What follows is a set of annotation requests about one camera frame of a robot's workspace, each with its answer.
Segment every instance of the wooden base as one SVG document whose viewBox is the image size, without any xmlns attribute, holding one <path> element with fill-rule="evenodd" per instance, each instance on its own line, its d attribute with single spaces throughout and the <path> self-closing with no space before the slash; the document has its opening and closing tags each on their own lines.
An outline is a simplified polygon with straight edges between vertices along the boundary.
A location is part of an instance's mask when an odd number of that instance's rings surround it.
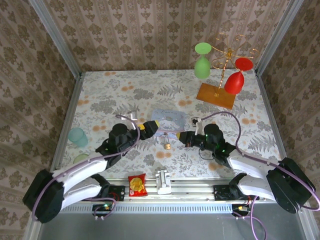
<svg viewBox="0 0 320 240">
<path fill-rule="evenodd" d="M 226 109 L 232 109 L 236 95 L 227 93 L 224 88 L 218 91 L 217 86 L 202 83 L 196 99 L 214 104 Z"/>
</svg>

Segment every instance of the light blue plastic cup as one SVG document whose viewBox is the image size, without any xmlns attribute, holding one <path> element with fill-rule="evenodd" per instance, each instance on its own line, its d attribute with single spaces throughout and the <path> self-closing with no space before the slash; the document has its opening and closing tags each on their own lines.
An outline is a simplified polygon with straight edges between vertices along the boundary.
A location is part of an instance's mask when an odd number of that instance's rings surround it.
<svg viewBox="0 0 320 240">
<path fill-rule="evenodd" d="M 69 131 L 68 139 L 78 147 L 84 147 L 88 144 L 88 138 L 80 127 L 72 128 Z"/>
</svg>

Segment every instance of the wall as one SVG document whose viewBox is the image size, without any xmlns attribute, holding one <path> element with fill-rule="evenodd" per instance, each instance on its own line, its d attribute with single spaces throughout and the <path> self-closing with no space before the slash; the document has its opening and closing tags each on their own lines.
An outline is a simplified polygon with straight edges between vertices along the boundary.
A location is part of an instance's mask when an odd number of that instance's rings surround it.
<svg viewBox="0 0 320 240">
<path fill-rule="evenodd" d="M 74 78 L 26 0 L 0 1 L 0 239 L 22 239 L 22 198 L 49 168 Z"/>
<path fill-rule="evenodd" d="M 304 0 L 262 74 L 288 157 L 320 193 L 320 1 Z M 320 226 L 320 213 L 315 213 Z"/>
<path fill-rule="evenodd" d="M 45 0 L 83 72 L 193 68 L 219 32 L 263 52 L 288 0 Z"/>
</svg>

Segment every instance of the chip bag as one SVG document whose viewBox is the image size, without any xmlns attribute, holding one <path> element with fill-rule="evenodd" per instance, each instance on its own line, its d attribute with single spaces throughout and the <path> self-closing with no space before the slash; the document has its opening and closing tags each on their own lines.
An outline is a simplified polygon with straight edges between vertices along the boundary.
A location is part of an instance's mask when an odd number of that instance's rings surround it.
<svg viewBox="0 0 320 240">
<path fill-rule="evenodd" d="M 142 197 L 148 195 L 145 187 L 146 174 L 128 176 L 129 179 L 129 197 Z"/>
</svg>

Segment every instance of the table surface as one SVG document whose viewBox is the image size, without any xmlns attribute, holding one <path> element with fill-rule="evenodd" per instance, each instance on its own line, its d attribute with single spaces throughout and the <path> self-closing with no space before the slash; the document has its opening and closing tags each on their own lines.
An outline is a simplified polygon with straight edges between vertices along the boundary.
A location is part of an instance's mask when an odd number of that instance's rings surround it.
<svg viewBox="0 0 320 240">
<path fill-rule="evenodd" d="M 225 80 L 234 73 L 225 71 Z M 207 79 L 198 79 L 193 70 L 144 70 L 144 71 L 96 71 L 86 72 L 72 128 L 80 127 L 89 143 L 79 148 L 69 140 L 61 166 L 71 165 L 76 156 L 91 154 L 108 138 L 113 125 L 121 122 L 115 114 L 137 111 L 138 121 L 151 119 L 154 109 L 185 112 L 186 131 L 194 131 L 192 117 L 206 117 L 219 111 L 230 111 L 241 123 L 239 146 L 246 152 L 270 159 L 280 160 L 267 110 L 253 71 L 244 72 L 244 87 L 236 96 L 232 110 L 196 99 L 202 83 L 218 86 L 221 70 L 211 70 Z M 130 128 L 129 121 L 122 121 Z M 234 118 L 216 115 L 204 121 L 204 125 L 216 123 L 224 138 L 235 144 L 238 125 Z M 163 137 L 152 137 L 129 151 L 117 164 L 100 174 L 105 178 L 119 179 L 146 173 L 154 178 L 158 170 L 167 169 L 173 178 L 232 178 L 235 173 L 214 160 L 201 159 L 198 148 L 185 148 L 178 140 L 171 139 L 171 150 L 164 149 Z M 211 153 L 202 152 L 210 159 Z"/>
</svg>

